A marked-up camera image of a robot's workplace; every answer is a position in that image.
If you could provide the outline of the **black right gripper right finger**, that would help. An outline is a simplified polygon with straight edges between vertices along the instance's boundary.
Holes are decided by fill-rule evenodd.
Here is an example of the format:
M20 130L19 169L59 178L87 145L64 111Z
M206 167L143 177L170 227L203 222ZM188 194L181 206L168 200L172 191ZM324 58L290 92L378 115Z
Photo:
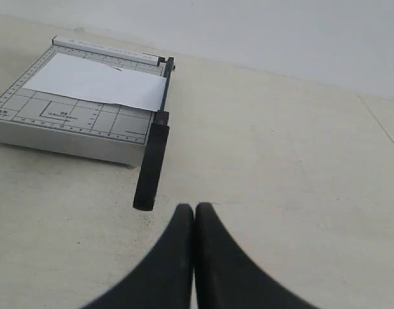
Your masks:
M194 275L199 308L314 308L262 271L207 202L196 207Z

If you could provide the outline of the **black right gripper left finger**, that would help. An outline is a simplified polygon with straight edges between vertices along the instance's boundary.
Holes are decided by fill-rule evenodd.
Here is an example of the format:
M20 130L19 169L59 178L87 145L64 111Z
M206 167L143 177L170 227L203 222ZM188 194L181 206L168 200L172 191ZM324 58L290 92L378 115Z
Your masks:
M125 277L88 308L189 308L194 214L179 204L154 247Z

